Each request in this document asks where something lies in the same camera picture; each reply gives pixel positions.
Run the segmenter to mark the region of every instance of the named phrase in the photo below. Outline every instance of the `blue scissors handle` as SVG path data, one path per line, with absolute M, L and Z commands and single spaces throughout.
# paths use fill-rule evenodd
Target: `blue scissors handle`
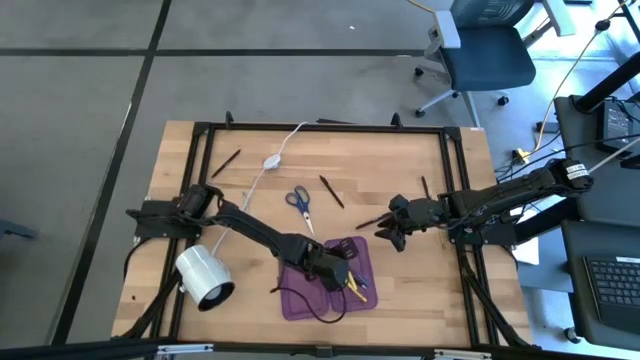
M 309 192 L 303 186 L 296 186 L 293 189 L 293 192 L 288 193 L 284 200 L 287 204 L 291 206 L 295 206 L 300 210 L 300 213 L 309 212 L 309 201 L 311 201 L 311 197 L 309 196 Z

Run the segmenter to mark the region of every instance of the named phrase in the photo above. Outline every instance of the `purple tray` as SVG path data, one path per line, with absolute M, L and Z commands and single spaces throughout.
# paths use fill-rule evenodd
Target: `purple tray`
M 351 237 L 358 248 L 358 256 L 349 260 L 349 268 L 352 272 L 359 274 L 367 282 L 367 288 L 358 287 L 359 292 L 367 298 L 367 302 L 363 302 L 348 288 L 344 289 L 344 295 L 347 300 L 347 312 L 369 310 L 378 306 L 378 292 L 376 291 L 376 283 L 373 278 L 373 268 L 371 267 L 371 259 L 369 258 L 369 248 L 367 241 L 361 236 Z M 340 240 L 329 240 L 324 243 L 325 247 L 333 247 L 338 245 Z M 331 308 L 333 311 L 341 313 L 344 300 L 340 291 L 329 293 Z
M 378 305 L 378 293 L 373 278 L 373 269 L 369 258 L 367 241 L 363 237 L 352 237 L 358 248 L 358 256 L 349 261 L 351 271 L 356 272 L 367 281 L 367 289 L 359 288 L 362 295 L 367 298 L 364 303 L 349 289 L 344 290 L 347 302 L 347 312 L 373 309 Z M 336 246 L 340 240 L 329 240 L 325 242 L 325 247 Z M 283 271 L 282 287 L 294 289 L 304 295 L 311 308 L 318 316 L 324 316 L 329 312 L 329 303 L 334 311 L 342 312 L 342 294 L 340 291 L 327 293 L 320 283 L 320 280 L 307 281 L 303 274 L 285 267 Z M 313 314 L 305 304 L 304 300 L 291 291 L 280 291 L 282 301 L 282 315 L 287 320 L 301 320 L 313 318 Z
M 281 286 L 291 288 L 304 295 L 318 316 L 323 316 L 329 312 L 328 294 L 320 280 L 316 279 L 309 282 L 304 278 L 304 274 L 289 267 L 284 268 L 282 276 L 284 278 Z M 291 321 L 313 318 L 313 314 L 309 311 L 304 300 L 294 292 L 281 290 L 280 300 L 282 302 L 282 315 L 285 319 Z

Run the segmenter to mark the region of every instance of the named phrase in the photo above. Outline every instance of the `chair wheel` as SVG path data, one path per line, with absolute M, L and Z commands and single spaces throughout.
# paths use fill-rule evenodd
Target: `chair wheel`
M 582 341 L 582 339 L 580 339 L 576 334 L 575 327 L 566 328 L 564 329 L 563 333 L 564 337 L 566 337 L 567 340 L 571 341 L 574 344 L 579 344 Z

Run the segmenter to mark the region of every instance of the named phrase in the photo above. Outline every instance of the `chair backrest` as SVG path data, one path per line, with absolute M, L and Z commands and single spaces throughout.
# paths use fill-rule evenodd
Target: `chair backrest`
M 534 0 L 454 0 L 451 15 L 458 29 L 513 27 L 531 9 Z

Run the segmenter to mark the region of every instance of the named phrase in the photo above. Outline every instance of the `keyboard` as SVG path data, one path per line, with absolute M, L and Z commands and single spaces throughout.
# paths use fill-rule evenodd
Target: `keyboard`
M 640 334 L 640 258 L 585 257 L 600 321 Z

